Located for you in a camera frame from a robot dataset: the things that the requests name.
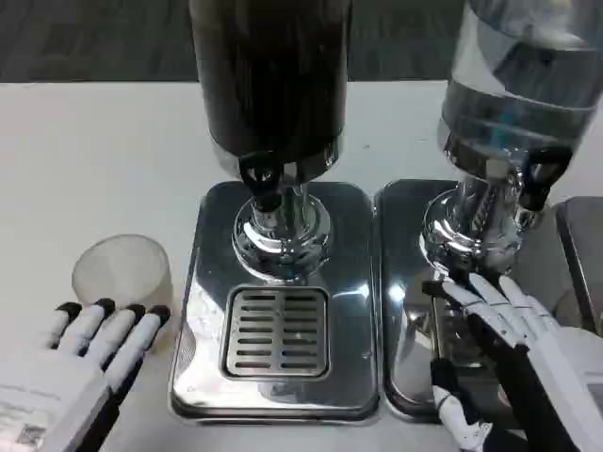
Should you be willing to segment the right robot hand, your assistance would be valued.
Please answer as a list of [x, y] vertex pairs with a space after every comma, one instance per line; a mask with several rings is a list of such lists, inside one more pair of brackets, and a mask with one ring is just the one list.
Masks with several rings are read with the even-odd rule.
[[503, 274], [460, 272], [427, 281], [423, 292], [462, 316], [522, 430], [485, 421], [451, 360], [431, 361], [439, 419], [462, 451], [599, 451], [602, 448], [602, 338], [561, 325]]

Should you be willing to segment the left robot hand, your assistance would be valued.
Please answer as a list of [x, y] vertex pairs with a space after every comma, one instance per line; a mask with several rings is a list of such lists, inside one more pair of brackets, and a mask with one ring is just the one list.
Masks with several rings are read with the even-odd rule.
[[32, 344], [1, 355], [2, 450], [100, 450], [170, 318], [166, 305], [59, 305]]

